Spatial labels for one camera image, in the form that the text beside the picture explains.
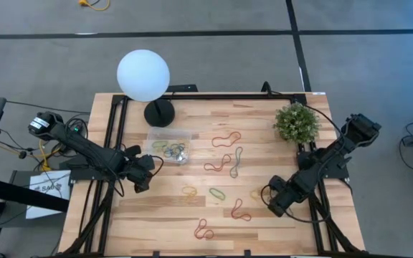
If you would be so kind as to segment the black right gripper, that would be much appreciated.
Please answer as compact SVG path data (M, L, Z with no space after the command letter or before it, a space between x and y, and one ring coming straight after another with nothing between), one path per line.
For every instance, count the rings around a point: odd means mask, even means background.
M301 203L310 194L310 188L305 179L300 176L292 176L285 181L275 175L270 179L270 189L272 191L281 191L280 197L270 199L267 206L277 217L281 217L292 203Z

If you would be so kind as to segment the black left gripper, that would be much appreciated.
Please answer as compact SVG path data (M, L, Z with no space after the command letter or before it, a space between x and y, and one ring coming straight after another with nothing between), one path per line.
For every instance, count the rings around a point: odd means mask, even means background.
M123 167L119 173L119 179L127 178L134 182L134 190L137 194L149 190L149 183L152 177L149 171L155 168L155 163L151 155L141 156L138 160L131 160Z

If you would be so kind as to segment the red rubber band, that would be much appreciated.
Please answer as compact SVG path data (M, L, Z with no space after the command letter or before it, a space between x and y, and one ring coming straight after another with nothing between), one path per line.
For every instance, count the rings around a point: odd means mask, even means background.
M250 214L244 213L241 214L238 212L238 210L242 207L243 205L243 200L242 199L237 199L234 203L234 207L231 210L231 217L233 219L241 219L244 221L251 221L252 216Z
M231 132L228 136L218 136L212 138L212 146L214 148L219 148L219 147L231 147L234 145L238 140L242 138L242 134L238 131Z
M232 161L232 157L229 154L223 155L221 162L218 164L205 163L203 168L205 171L221 171L224 166Z
M207 220L200 219L197 228L194 230L194 237L196 239L212 239L214 232L211 229L207 229Z

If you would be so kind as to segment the clear plastic bin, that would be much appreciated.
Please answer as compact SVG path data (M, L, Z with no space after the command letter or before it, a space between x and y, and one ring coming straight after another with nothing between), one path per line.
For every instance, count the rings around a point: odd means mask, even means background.
M189 154L191 151L191 139L192 134L186 130L152 127L149 129L146 141L144 142L144 150L145 152L147 152L147 154L150 154L152 156L160 156L168 163L184 164L189 159ZM163 155L162 149L152 148L151 144L156 140L167 140L168 145L172 145L174 143L184 143L186 146L184 150L188 153L187 159L185 161L179 162L174 160L173 157L166 158Z

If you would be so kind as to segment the green potted plant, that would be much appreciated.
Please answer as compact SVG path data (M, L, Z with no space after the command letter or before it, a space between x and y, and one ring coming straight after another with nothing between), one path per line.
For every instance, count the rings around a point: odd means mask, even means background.
M298 102L277 110L273 124L283 140L297 144L314 141L319 127L315 112Z

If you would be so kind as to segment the black power box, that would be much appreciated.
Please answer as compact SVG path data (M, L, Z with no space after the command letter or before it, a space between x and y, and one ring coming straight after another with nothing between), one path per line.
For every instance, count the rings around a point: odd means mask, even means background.
M196 85L170 85L167 92L198 92Z

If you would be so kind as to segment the white globe lamp black base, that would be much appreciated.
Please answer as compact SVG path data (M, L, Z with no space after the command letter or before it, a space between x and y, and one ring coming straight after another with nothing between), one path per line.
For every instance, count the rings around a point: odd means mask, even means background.
M162 98L170 83L170 71L159 54L148 49L127 53L118 63L116 77L127 97L146 104L143 116L150 126L163 128L174 121L173 104Z

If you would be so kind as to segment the white printed paper sheet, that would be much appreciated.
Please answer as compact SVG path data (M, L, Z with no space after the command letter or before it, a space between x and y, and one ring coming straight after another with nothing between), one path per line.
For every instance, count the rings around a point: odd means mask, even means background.
M70 174L71 171L63 170L31 176L25 188L37 193L34 204L27 207L25 219L39 219L64 212L71 194Z

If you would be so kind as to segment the black beam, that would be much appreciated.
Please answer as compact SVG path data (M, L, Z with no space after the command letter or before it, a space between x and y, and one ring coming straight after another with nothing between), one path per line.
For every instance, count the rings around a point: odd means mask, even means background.
M69 206L66 199L3 181L0 181L0 199L61 212L66 212Z

